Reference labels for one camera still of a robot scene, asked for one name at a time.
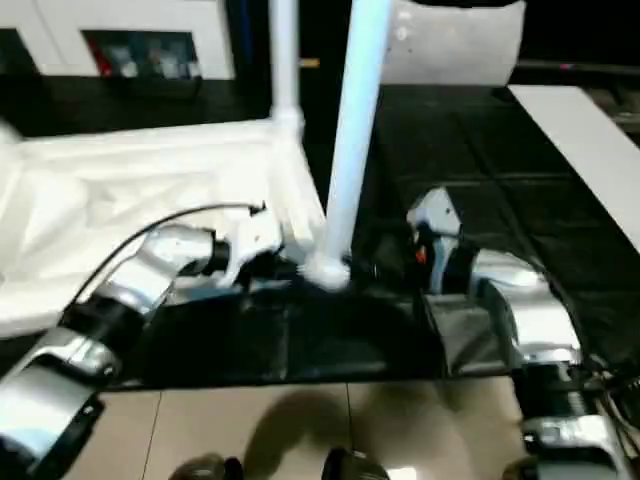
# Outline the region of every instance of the white cabinet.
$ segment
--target white cabinet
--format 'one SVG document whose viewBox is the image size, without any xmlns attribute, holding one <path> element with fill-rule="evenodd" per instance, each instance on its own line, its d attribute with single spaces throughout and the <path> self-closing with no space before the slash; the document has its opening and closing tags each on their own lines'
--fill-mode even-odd
<svg viewBox="0 0 640 480">
<path fill-rule="evenodd" d="M 0 30 L 7 33 L 15 30 L 43 75 L 67 74 L 67 65 L 51 41 L 34 0 L 0 0 Z"/>
<path fill-rule="evenodd" d="M 100 61 L 87 41 L 87 34 L 120 31 L 148 32 L 150 36 L 164 32 L 186 33 L 197 57 L 197 66 L 193 67 L 197 73 L 212 79 L 234 76 L 221 0 L 34 1 L 66 65 L 67 75 L 99 75 Z M 128 57 L 130 54 L 121 49 L 121 55 Z M 131 66 L 129 70 L 123 69 L 128 72 L 125 76 L 137 74 L 135 62 L 125 59 L 124 63 Z"/>
</svg>

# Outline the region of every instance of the black fabric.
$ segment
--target black fabric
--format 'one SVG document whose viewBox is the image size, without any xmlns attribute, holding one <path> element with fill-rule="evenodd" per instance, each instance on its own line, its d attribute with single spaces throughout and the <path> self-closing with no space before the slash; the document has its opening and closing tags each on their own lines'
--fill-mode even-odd
<svg viewBox="0 0 640 480">
<path fill-rule="evenodd" d="M 264 98 L 230 82 L 203 82 L 190 98 L 139 90 L 97 79 L 0 78 L 0 114 L 27 136 L 268 114 Z M 339 84 L 307 74 L 301 92 L 303 144 L 326 204 Z M 390 233 L 387 224 L 402 224 L 414 200 L 446 185 L 469 238 L 538 257 L 552 270 L 594 354 L 613 365 L 639 358 L 639 257 L 508 91 L 382 87 L 376 123 L 354 255 L 383 266 L 397 287 L 415 252 L 406 230 Z M 484 376 L 510 368 L 486 312 L 464 298 L 412 289 L 362 285 L 332 297 L 295 285 L 167 308 L 156 320 L 114 388 Z M 38 336 L 0 342 L 0 372 Z"/>
</svg>

